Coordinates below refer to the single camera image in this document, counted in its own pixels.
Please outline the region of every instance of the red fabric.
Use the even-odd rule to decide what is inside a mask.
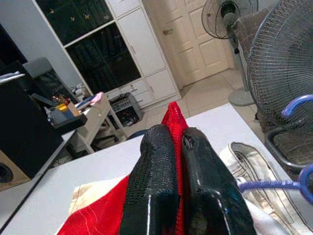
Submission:
[[[188,126],[176,102],[169,104],[162,123],[168,126],[175,148],[180,195],[176,235],[184,235],[181,139]],[[121,180],[108,194],[70,215],[58,235],[118,235],[127,183],[128,176]]]

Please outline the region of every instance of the tiled floor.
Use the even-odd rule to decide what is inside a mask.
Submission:
[[[181,93],[182,99],[178,100],[177,103],[185,118],[189,118],[228,103],[228,95],[242,86],[240,73],[236,70],[226,70],[184,87]],[[260,124],[254,119],[256,105],[234,106],[234,108],[254,133],[264,141]],[[160,123],[166,110],[167,105],[164,105],[146,112],[140,122],[126,127],[127,134],[130,135],[138,130],[148,129]]]

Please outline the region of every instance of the drawer handle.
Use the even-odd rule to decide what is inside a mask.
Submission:
[[[136,51],[135,51],[135,49],[133,48],[132,45],[131,45],[131,48],[132,48],[132,50],[133,50],[133,53],[136,55]]]

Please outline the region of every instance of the white desk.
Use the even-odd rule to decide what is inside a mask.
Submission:
[[[281,179],[290,179],[230,104],[191,117],[187,123],[203,131],[217,153],[231,141],[255,146]],[[49,170],[3,235],[54,234],[67,218],[74,188],[130,173],[140,156],[141,139],[142,136],[137,137]],[[313,207],[298,192],[290,191],[290,195],[313,227]]]
[[[36,176],[31,181],[0,192],[0,229],[7,222],[7,220],[14,213],[14,211],[18,208],[20,203],[27,196],[28,192],[34,187],[34,185],[40,179],[41,175],[50,166],[50,164],[57,157],[60,151],[65,147],[69,139],[73,136],[74,132],[75,131],[70,131],[62,135],[63,142],[53,152],[48,161],[43,165],[43,167],[38,171]]]
[[[115,112],[113,111],[110,103],[105,98],[105,95],[101,97],[99,103],[95,103],[91,105],[90,108],[86,109],[84,111],[84,114],[88,120],[84,126],[81,126],[77,129],[77,132],[71,141],[77,152],[86,150],[89,154],[94,153],[94,150],[90,145],[94,137],[96,136],[97,132],[99,131],[101,124],[104,122],[104,120],[108,117],[109,114],[112,115],[120,130],[126,136],[123,125],[121,124]]]

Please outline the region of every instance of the standing fan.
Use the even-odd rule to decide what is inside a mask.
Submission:
[[[238,39],[231,27],[240,16],[255,13],[257,10],[258,0],[208,0],[202,10],[202,24],[205,31],[214,38],[229,39],[234,48],[244,84],[243,90],[236,90],[228,97],[229,102],[236,106],[246,106],[254,102],[238,50]]]
[[[282,111],[313,94],[312,10],[312,0],[280,0],[261,24],[248,64],[253,99],[277,126],[265,144],[282,166],[297,172],[313,163],[313,103],[301,103],[289,118]]]

